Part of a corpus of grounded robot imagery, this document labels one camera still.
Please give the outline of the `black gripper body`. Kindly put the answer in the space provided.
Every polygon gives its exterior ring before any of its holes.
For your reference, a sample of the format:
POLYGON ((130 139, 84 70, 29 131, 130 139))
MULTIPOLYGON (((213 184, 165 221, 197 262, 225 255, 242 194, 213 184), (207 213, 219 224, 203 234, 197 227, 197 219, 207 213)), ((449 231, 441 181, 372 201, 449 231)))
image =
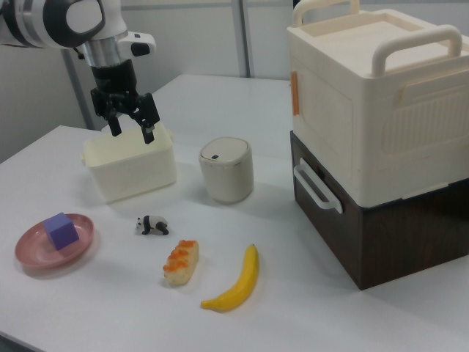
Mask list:
POLYGON ((92 74, 96 87, 91 91, 91 96, 96 114, 148 111, 151 106, 149 93, 137 93, 136 74, 130 59, 117 65, 92 67, 92 74))

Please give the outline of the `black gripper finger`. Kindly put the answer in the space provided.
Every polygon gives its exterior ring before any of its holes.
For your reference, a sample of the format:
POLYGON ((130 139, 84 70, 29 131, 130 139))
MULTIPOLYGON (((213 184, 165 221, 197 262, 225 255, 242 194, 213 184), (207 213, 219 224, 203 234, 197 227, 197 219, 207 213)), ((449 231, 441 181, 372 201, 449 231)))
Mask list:
POLYGON ((122 129, 117 118, 117 109, 109 94, 93 89, 91 97, 95 114, 108 123, 112 136, 120 135, 122 129))
POLYGON ((141 132, 146 144, 155 140, 153 130, 160 121, 160 116, 155 105, 152 94, 139 95, 136 99, 136 110, 133 112, 133 119, 140 125, 141 132))

